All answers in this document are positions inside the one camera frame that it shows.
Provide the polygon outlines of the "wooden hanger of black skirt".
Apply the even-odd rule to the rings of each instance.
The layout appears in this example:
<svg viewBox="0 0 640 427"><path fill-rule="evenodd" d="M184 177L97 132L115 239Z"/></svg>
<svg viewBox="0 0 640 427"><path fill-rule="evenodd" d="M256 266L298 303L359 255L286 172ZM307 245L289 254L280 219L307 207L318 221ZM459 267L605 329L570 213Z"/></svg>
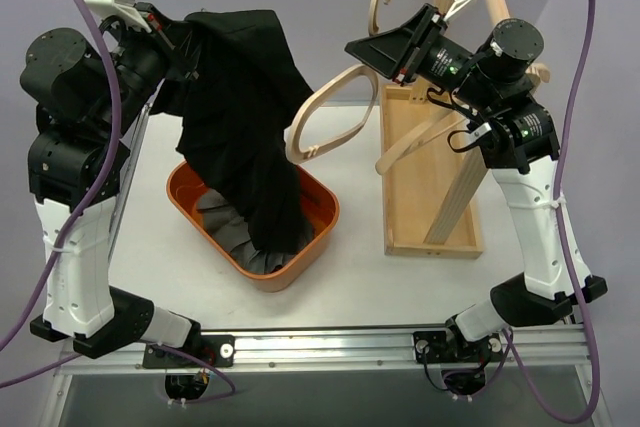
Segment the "wooden hanger of black skirt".
<svg viewBox="0 0 640 427"><path fill-rule="evenodd" d="M391 0L370 0L368 9L368 36L372 37L379 32L378 8L379 3L389 4ZM363 118L354 127L340 133L323 143L317 143L303 149L300 145L301 136L306 123L311 116L322 107L334 94L346 87L351 82L364 78L369 82L371 95L369 104ZM325 155L353 139L366 125L379 94L378 75L363 64L356 64L334 77L314 94L312 94L298 109L288 131L285 153L289 162L301 165L316 157Z"/></svg>

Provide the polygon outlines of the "grey pleated skirt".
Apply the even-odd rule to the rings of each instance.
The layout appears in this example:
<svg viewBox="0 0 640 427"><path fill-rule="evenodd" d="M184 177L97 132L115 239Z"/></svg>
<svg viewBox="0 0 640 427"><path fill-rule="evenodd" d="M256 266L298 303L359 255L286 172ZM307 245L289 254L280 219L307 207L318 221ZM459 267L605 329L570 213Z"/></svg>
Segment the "grey pleated skirt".
<svg viewBox="0 0 640 427"><path fill-rule="evenodd" d="M246 272L268 275L294 258L293 254L257 249L250 239L247 222L213 189L199 198L196 210L207 234Z"/></svg>

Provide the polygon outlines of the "black pleated skirt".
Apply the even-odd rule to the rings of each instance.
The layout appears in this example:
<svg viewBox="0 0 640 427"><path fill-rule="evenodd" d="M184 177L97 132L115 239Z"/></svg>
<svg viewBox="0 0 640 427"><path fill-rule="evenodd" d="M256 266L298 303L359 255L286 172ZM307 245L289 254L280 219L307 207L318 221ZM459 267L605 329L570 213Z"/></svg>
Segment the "black pleated skirt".
<svg viewBox="0 0 640 427"><path fill-rule="evenodd" d="M270 180L293 165L284 131L313 91L274 11L194 12L185 20L201 41L200 77L164 81L151 112L181 118L176 149L211 189L228 191L228 202L261 205Z"/></svg>

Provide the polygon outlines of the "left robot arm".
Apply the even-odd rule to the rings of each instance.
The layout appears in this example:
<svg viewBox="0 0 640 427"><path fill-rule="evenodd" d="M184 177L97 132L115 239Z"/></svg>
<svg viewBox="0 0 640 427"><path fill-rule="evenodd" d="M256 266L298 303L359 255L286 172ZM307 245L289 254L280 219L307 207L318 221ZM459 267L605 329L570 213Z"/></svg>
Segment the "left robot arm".
<svg viewBox="0 0 640 427"><path fill-rule="evenodd" d="M147 2L135 9L142 27L120 14L100 24L117 42L107 56L113 75L72 28L41 34L25 56L20 84L35 100L38 125L27 156L29 189L51 265L45 309L29 329L49 342L71 340L92 359L144 342L166 345L170 359L190 366L202 352L199 323L109 283L121 170L131 154L122 138L163 81L198 76L191 27Z"/></svg>

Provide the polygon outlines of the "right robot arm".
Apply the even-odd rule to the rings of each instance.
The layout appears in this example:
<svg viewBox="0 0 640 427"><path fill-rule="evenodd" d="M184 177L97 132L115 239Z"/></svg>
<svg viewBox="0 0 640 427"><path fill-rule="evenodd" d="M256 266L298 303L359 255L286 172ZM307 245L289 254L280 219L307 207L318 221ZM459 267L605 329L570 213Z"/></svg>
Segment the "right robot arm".
<svg viewBox="0 0 640 427"><path fill-rule="evenodd" d="M543 51L540 32L508 18L471 52L447 38L446 28L426 4L403 25L350 41L345 50L388 80L422 77L437 93L451 95L449 109L468 121L466 149L480 151L506 200L524 270L448 320L445 350L464 360L489 336L508 327L554 324L574 306L602 297L608 286L582 259L565 200L554 187L560 142L526 73Z"/></svg>

